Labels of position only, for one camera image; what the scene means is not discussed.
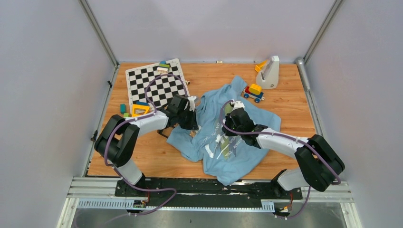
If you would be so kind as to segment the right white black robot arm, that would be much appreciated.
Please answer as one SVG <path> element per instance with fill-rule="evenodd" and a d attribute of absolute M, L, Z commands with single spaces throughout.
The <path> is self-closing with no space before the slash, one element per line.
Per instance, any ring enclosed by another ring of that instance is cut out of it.
<path fill-rule="evenodd" d="M 324 192 L 331 185 L 341 184 L 345 165 L 323 136 L 296 137 L 255 124 L 243 107 L 233 108 L 222 123 L 225 135 L 240 136 L 249 146 L 278 151 L 297 161 L 298 168 L 281 171 L 274 178 L 271 191 L 275 197 L 284 198 L 300 187 Z"/>

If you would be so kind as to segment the light blue printed t-shirt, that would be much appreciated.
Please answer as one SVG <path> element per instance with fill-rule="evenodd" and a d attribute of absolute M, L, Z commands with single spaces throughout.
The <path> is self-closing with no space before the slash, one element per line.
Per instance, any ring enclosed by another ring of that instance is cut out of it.
<path fill-rule="evenodd" d="M 196 107 L 198 132 L 190 135 L 189 130 L 174 128 L 167 142 L 186 159 L 203 162 L 203 171 L 215 176 L 223 185 L 231 185 L 250 173 L 267 155 L 267 149 L 247 145 L 240 136 L 225 136 L 220 119 L 229 113 L 227 101 L 241 101 L 249 117 L 256 124 L 280 130 L 281 118 L 269 111 L 259 109 L 241 96 L 247 83 L 235 76 L 230 84 L 206 92 Z"/>

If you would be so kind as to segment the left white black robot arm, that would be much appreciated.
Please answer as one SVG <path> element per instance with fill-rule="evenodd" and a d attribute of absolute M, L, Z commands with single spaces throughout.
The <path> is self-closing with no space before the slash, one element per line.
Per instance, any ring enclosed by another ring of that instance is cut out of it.
<path fill-rule="evenodd" d="M 171 102 L 152 114 L 123 118 L 113 115 L 95 141 L 94 149 L 111 164 L 117 173 L 128 181 L 127 190 L 134 196 L 145 192 L 144 174 L 139 170 L 132 154 L 139 136 L 179 126 L 196 131 L 196 96 L 175 95 Z"/>

